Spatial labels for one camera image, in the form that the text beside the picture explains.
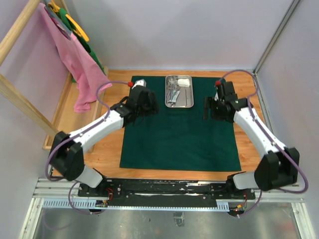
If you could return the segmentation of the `white gauze roll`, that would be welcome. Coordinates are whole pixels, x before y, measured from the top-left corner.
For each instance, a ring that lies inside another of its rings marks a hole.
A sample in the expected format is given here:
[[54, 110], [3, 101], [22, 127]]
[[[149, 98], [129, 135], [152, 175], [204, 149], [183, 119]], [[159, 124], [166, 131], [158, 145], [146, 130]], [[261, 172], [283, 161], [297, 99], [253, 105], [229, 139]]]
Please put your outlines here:
[[190, 78], [179, 78], [177, 80], [177, 84], [180, 87], [190, 87], [191, 86], [191, 79]]

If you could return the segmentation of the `grey hanger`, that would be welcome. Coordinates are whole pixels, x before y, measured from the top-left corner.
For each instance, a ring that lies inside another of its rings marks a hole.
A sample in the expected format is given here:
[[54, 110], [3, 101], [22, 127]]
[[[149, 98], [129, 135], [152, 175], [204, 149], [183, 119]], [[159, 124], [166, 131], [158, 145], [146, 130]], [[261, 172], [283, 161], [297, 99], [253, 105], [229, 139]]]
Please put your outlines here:
[[45, 11], [47, 12], [48, 16], [50, 17], [50, 19], [53, 21], [53, 23], [57, 26], [57, 28], [59, 29], [59, 31], [66, 37], [66, 38], [70, 38], [71, 35], [71, 31], [70, 29], [63, 23], [63, 21], [61, 20], [61, 18], [53, 12], [52, 8], [48, 5], [45, 4], [44, 7]]

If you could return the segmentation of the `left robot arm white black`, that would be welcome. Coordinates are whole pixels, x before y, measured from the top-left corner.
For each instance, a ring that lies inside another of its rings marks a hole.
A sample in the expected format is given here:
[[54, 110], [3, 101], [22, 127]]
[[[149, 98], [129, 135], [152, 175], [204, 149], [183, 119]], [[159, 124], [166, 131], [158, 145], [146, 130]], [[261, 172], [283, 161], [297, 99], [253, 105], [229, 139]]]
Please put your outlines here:
[[96, 197], [107, 191], [105, 177], [85, 164], [84, 154], [107, 135], [134, 124], [137, 118], [159, 112], [155, 93], [147, 88], [145, 80], [129, 82], [128, 86], [131, 88], [129, 95], [109, 107], [98, 119], [71, 133], [60, 131], [54, 137], [48, 156], [46, 166], [52, 166], [68, 181], [87, 185]]

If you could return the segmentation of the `steel instrument tray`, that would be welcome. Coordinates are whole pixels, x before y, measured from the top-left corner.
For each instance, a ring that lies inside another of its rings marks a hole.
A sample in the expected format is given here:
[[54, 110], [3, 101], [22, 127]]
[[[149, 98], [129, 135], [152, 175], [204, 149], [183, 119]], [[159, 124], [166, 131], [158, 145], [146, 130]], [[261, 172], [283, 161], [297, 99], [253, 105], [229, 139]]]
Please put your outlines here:
[[[176, 103], [167, 103], [166, 102], [166, 81], [170, 76], [177, 76], [177, 79], [179, 78], [190, 78], [191, 79], [191, 86], [190, 87], [180, 87], [177, 86], [177, 91], [180, 91], [179, 96], [177, 98]], [[185, 89], [187, 89], [187, 107], [184, 107], [185, 105]], [[165, 78], [165, 105], [168, 108], [191, 108], [194, 105], [194, 95], [193, 95], [193, 84], [192, 84], [192, 77], [189, 75], [168, 75]]]

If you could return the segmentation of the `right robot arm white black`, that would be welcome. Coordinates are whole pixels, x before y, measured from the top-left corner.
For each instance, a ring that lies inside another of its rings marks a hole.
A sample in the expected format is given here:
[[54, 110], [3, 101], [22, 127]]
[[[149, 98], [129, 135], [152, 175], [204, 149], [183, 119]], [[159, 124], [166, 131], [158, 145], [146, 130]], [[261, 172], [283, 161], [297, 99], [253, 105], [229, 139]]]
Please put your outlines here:
[[272, 134], [248, 99], [238, 98], [232, 82], [217, 81], [215, 89], [214, 97], [204, 99], [203, 118], [212, 117], [240, 126], [261, 159], [254, 171], [228, 176], [227, 196], [238, 199], [245, 189], [269, 191], [296, 183], [296, 166], [300, 159], [298, 150], [286, 147]]

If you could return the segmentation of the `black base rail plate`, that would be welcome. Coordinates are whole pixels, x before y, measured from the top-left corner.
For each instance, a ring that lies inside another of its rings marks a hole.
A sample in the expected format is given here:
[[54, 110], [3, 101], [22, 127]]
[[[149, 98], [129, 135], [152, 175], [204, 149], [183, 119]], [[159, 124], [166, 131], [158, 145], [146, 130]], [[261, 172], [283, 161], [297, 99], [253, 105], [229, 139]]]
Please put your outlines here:
[[109, 198], [108, 206], [212, 208], [217, 200], [253, 200], [252, 189], [238, 190], [225, 182], [107, 178], [96, 188], [81, 183], [79, 197]]

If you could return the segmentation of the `green garment on hanger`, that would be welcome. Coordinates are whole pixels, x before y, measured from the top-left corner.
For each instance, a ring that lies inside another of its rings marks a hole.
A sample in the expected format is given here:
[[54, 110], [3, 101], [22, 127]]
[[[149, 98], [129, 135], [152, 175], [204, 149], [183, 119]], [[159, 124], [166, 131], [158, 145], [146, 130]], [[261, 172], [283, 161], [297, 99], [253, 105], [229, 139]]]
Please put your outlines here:
[[79, 42], [82, 44], [82, 46], [85, 48], [85, 50], [88, 52], [88, 54], [92, 57], [92, 59], [97, 63], [97, 65], [100, 67], [102, 72], [105, 74], [104, 68], [101, 65], [100, 61], [98, 60], [95, 52], [92, 50], [91, 46], [89, 45], [88, 42], [85, 41], [85, 39], [82, 36], [79, 36], [75, 30], [76, 26], [71, 22], [71, 20], [67, 17], [68, 13], [65, 9], [60, 8], [59, 9], [59, 14], [58, 14], [62, 20], [62, 22], [67, 26], [69, 30], [71, 30], [74, 35], [77, 37]]

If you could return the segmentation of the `dark green surgical cloth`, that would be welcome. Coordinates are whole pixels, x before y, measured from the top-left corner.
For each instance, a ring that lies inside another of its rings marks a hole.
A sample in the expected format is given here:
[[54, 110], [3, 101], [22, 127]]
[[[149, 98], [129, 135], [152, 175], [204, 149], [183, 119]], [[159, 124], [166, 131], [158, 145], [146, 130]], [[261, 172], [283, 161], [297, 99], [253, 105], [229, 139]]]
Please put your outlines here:
[[240, 171], [233, 124], [203, 119], [205, 97], [214, 96], [216, 78], [194, 77], [194, 105], [168, 108], [164, 76], [144, 79], [155, 92], [159, 113], [125, 127], [120, 167], [188, 171]]

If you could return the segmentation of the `steel surgical scissors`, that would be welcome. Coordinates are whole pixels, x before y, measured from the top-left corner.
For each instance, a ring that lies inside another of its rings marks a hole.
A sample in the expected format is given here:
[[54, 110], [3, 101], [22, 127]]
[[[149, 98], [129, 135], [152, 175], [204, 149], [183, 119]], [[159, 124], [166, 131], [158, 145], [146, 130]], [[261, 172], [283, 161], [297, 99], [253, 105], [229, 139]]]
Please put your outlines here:
[[177, 76], [170, 76], [166, 81], [166, 102], [169, 103], [174, 97], [177, 89]]

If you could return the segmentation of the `wooden rack frame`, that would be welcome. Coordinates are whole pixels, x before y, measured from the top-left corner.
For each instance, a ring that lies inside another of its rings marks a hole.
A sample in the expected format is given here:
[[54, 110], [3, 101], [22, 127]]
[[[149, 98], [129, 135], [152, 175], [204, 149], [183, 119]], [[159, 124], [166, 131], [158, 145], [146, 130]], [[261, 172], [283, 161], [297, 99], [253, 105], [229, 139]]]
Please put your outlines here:
[[[60, 60], [41, 11], [36, 9], [0, 67], [1, 74], [52, 120], [68, 70]], [[46, 132], [5, 96], [0, 97], [0, 156], [44, 153]]]

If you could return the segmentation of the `pink cloth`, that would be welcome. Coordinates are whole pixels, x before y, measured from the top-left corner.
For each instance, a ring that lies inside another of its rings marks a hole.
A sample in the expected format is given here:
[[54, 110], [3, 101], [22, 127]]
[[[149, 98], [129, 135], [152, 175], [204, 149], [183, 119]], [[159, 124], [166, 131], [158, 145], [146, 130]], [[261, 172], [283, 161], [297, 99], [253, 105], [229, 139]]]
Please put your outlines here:
[[74, 112], [89, 111], [90, 104], [97, 100], [97, 89], [104, 84], [105, 86], [99, 90], [102, 92], [112, 84], [76, 35], [63, 34], [45, 10], [45, 4], [40, 3], [39, 10], [57, 47], [61, 61], [77, 82], [79, 95], [74, 104]]

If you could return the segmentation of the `yellow hanger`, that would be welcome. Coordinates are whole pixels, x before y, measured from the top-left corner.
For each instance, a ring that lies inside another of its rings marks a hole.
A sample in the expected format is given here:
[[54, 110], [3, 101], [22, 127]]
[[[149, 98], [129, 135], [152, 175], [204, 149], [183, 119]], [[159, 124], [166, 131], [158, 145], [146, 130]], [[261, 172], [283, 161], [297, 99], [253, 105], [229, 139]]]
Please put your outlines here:
[[58, 4], [55, 1], [50, 0], [47, 3], [47, 6], [56, 14], [59, 15], [60, 18], [64, 15], [67, 23], [70, 25], [71, 31], [77, 35], [78, 37], [82, 38], [85, 42], [89, 42], [89, 37], [85, 33], [85, 31], [81, 28], [81, 26], [69, 15], [68, 11]]

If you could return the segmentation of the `blue suture packet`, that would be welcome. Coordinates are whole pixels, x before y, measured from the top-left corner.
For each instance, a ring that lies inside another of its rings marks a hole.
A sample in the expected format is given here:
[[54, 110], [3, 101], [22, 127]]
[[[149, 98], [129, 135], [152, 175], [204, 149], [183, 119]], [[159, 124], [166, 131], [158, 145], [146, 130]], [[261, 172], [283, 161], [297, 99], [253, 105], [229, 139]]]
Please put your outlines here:
[[179, 93], [180, 93], [180, 91], [175, 91], [175, 90], [174, 90], [174, 91], [172, 92], [170, 98], [169, 98], [169, 102], [170, 102], [170, 103], [176, 103], [177, 98], [178, 98], [178, 96], [179, 96]]

